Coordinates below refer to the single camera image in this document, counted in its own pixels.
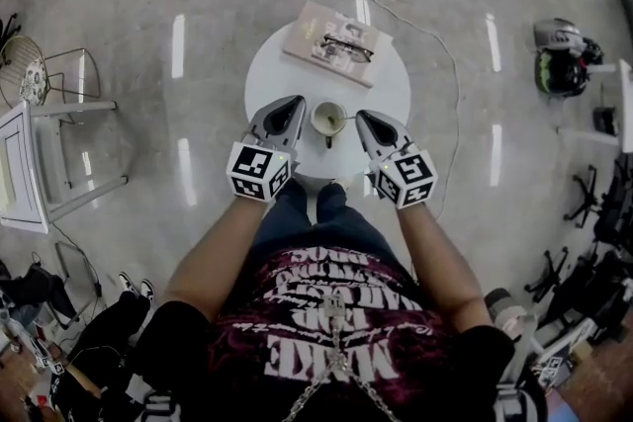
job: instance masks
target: jeans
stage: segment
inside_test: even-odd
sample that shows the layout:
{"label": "jeans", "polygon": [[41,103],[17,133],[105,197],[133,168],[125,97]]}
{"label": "jeans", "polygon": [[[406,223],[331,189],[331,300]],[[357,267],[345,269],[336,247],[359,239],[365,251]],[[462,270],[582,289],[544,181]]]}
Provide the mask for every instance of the jeans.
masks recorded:
{"label": "jeans", "polygon": [[[137,403],[130,403],[125,396],[132,372],[136,369],[134,354],[128,354],[128,340],[142,326],[149,307],[146,297],[123,292],[116,303],[95,316],[83,330],[77,344],[68,354],[68,361],[99,388],[106,386],[107,389],[101,400],[96,400],[86,393],[74,377],[62,375],[52,402],[59,407],[65,420],[70,419],[70,410],[74,420],[97,420],[99,411],[106,421],[136,420],[141,407]],[[122,357],[126,358],[123,367]]]}
{"label": "jeans", "polygon": [[324,238],[343,236],[361,244],[370,244],[373,246],[372,249],[393,255],[383,234],[346,202],[347,195],[340,185],[330,184],[323,187],[316,198],[317,224],[312,225],[307,215],[306,191],[292,179],[277,195],[275,206],[264,216],[255,235],[253,247],[285,237],[317,232]]}

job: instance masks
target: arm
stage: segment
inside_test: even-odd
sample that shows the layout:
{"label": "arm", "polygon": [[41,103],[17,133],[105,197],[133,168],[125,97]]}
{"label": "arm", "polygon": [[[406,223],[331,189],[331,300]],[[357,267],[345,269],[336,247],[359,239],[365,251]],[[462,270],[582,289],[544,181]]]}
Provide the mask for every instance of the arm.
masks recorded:
{"label": "arm", "polygon": [[467,262],[425,205],[398,210],[400,227],[420,284],[458,332],[493,325]]}
{"label": "arm", "polygon": [[80,370],[75,368],[72,364],[69,364],[66,366],[66,372],[72,375],[85,390],[90,392],[97,399],[101,399],[101,388],[86,377]]}
{"label": "arm", "polygon": [[186,302],[213,321],[237,280],[265,211],[266,203],[235,199],[180,262],[165,300]]}

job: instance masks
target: floor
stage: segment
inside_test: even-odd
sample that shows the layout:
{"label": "floor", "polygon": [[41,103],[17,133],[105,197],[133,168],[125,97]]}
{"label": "floor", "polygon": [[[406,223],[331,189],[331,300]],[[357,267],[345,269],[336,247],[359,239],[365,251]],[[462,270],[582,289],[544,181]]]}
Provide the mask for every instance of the floor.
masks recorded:
{"label": "floor", "polygon": [[[629,329],[633,312],[623,319]],[[561,387],[561,395],[583,422],[630,420],[633,414],[633,335],[606,340],[580,363]]]}
{"label": "floor", "polygon": [[[355,14],[355,0],[314,1]],[[445,200],[441,224],[485,291],[506,287],[525,300],[522,287],[541,271],[544,250],[568,245],[579,255],[590,242],[590,223],[580,230],[562,220],[579,198],[571,175],[591,163],[598,169],[598,190],[604,191],[616,155],[614,147],[556,134],[562,122],[588,127],[590,111],[601,100],[600,81],[577,99],[545,100],[533,83],[531,26],[544,18],[570,19],[602,45],[608,60],[632,61],[619,0],[382,1],[444,37],[459,65],[461,141],[447,192],[457,139],[450,59],[433,39],[370,4],[372,25],[394,37],[407,66],[410,131],[429,150],[440,175],[430,208],[440,213]],[[0,0],[3,19],[19,12],[23,33],[45,54],[87,47],[98,64],[102,97],[119,104],[116,113],[77,116],[83,125],[62,128],[75,186],[98,184],[121,167],[131,177],[127,186],[58,222],[94,263],[108,300],[117,295],[120,270],[164,288],[178,261],[231,201],[225,168],[231,144],[247,125],[243,88],[249,63],[305,2]],[[489,15],[497,27],[499,71],[491,58]],[[172,77],[179,74],[172,73],[172,32],[183,16],[183,75]],[[71,57],[55,65],[76,69]],[[86,66],[85,90],[95,93],[94,70]],[[66,72],[66,86],[72,87],[74,71]],[[393,207],[367,193],[362,175],[349,201],[408,266]],[[52,262],[58,239],[55,230],[46,237],[3,227],[0,258],[18,275],[26,271],[32,250]]]}

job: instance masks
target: shoe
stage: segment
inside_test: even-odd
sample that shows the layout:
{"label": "shoe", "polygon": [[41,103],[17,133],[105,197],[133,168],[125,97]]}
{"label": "shoe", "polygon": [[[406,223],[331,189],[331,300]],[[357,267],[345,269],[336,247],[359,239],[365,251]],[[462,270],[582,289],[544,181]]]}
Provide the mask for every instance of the shoe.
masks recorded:
{"label": "shoe", "polygon": [[148,279],[143,279],[140,282],[140,296],[149,299],[150,304],[154,304],[154,285]]}
{"label": "shoe", "polygon": [[138,290],[132,283],[132,280],[127,273],[123,271],[119,273],[119,281],[121,282],[121,285],[123,287],[123,292],[131,292],[132,294],[138,296]]}

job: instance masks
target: wire chair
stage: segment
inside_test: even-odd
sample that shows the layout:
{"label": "wire chair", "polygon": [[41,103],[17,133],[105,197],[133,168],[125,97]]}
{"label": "wire chair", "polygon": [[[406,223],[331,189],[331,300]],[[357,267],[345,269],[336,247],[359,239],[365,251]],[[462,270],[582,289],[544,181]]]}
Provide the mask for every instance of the wire chair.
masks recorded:
{"label": "wire chair", "polygon": [[[76,51],[82,51],[82,55],[87,54],[92,61],[95,69],[97,93],[87,94],[85,92],[75,92],[73,90],[66,90],[64,88],[64,73],[57,72],[54,74],[48,74],[46,68],[46,62],[59,56],[71,54]],[[61,76],[60,88],[54,87],[50,84],[50,78],[55,76]],[[28,98],[25,96],[28,86],[26,82],[35,78],[37,90],[35,95],[30,95]],[[5,95],[7,89],[18,90],[18,102],[20,100],[28,100],[33,106],[42,105],[48,92],[54,90],[61,92],[61,99],[65,103],[66,95],[73,94],[82,97],[89,97],[91,99],[99,99],[101,97],[101,80],[99,78],[99,70],[95,62],[94,57],[85,47],[78,49],[72,49],[71,51],[65,51],[53,56],[45,57],[40,47],[31,39],[26,36],[12,36],[0,50],[0,95],[4,99],[7,106],[13,109],[16,104],[11,104]]]}

